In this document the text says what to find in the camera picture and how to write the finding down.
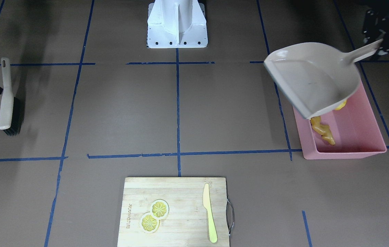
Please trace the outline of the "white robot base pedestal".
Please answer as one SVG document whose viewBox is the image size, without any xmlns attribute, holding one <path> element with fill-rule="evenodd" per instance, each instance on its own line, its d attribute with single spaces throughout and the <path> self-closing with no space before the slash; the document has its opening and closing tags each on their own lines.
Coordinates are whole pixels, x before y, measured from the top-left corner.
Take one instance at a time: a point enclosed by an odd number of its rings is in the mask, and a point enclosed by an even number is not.
<svg viewBox="0 0 389 247">
<path fill-rule="evenodd" d="M 148 5 L 146 44 L 152 49 L 208 45 L 204 0 L 155 0 Z"/>
</svg>

